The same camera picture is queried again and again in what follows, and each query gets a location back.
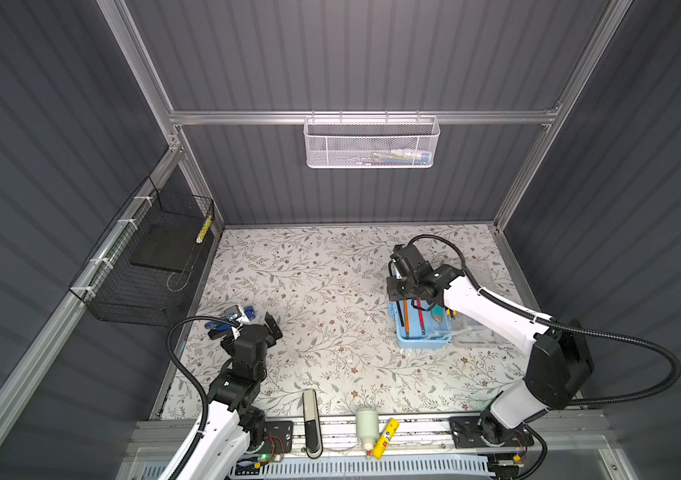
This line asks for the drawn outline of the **orange handled hex key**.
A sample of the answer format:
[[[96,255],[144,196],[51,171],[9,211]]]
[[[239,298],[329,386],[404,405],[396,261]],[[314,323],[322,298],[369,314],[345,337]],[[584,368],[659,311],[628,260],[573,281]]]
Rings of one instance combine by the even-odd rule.
[[[410,336],[410,320],[409,320],[409,308],[407,300],[401,302],[401,317],[405,328],[406,336]]]

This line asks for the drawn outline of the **light blue plastic tool box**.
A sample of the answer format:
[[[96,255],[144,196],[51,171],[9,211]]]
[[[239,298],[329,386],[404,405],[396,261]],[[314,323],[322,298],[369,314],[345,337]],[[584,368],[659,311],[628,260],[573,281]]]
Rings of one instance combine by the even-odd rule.
[[[389,303],[389,316],[396,329],[397,344],[404,350],[436,350],[448,344],[458,347],[489,347],[505,343],[490,328],[470,317],[431,307],[422,302],[401,300]]]

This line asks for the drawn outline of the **red handled hex key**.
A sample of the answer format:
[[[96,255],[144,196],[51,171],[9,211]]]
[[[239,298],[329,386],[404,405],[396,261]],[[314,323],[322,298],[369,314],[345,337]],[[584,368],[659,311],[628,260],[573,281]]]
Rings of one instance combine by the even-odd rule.
[[[426,317],[424,314],[424,311],[419,308],[418,309],[418,314],[419,314],[419,322],[420,322],[420,328],[421,328],[421,334],[423,337],[426,336],[427,330],[426,330]]]

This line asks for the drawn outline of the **teal handled tool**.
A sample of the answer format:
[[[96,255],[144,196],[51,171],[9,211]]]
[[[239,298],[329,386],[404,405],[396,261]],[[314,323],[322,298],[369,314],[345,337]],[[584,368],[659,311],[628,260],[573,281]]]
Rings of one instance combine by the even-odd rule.
[[[432,320],[438,324],[443,324],[445,321],[445,310],[441,306],[436,305],[431,310]]]

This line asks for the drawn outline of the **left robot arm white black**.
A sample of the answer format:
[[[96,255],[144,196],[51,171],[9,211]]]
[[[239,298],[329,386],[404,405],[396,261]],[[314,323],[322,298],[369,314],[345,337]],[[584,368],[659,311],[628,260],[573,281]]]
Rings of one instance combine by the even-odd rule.
[[[194,321],[228,326],[218,334],[220,345],[228,353],[228,364],[204,388],[198,378],[182,364],[172,336]],[[176,370],[182,373],[200,395],[200,416],[168,466],[162,479],[226,479],[238,460],[255,452],[264,443],[266,415],[254,406],[260,384],[268,376],[268,350],[282,339],[282,329],[272,314],[262,323],[248,318],[220,318],[198,315],[180,320],[166,334],[166,351]]]

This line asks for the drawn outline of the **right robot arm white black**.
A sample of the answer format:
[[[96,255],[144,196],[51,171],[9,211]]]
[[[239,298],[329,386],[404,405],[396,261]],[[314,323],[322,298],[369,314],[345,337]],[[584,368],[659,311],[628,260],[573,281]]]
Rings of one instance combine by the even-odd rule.
[[[523,378],[495,397],[477,422],[476,432],[490,446],[504,445],[524,424],[552,410],[638,401],[667,391],[681,378],[681,362],[671,350],[633,336],[585,329],[577,320],[556,320],[516,304],[480,286],[466,264],[433,267],[414,240],[394,247],[391,264],[395,271],[387,280],[390,300],[456,311],[499,334],[524,355]],[[670,372],[636,392],[580,398],[578,392],[595,370],[591,337],[659,354],[669,362]]]

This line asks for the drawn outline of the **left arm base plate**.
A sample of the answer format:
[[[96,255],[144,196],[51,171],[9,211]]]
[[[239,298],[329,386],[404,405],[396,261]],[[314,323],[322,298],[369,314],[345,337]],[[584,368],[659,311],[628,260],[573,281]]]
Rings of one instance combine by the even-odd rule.
[[[264,424],[262,440],[250,448],[248,454],[287,454],[292,452],[294,421],[267,421]]]

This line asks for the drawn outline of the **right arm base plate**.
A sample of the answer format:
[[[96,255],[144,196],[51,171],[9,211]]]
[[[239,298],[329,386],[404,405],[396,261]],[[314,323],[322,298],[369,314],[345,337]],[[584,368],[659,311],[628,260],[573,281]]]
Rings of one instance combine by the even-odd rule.
[[[502,430],[500,434],[486,432],[480,415],[458,415],[448,419],[454,446],[463,449],[520,447],[526,450],[536,440],[525,426],[516,430]]]

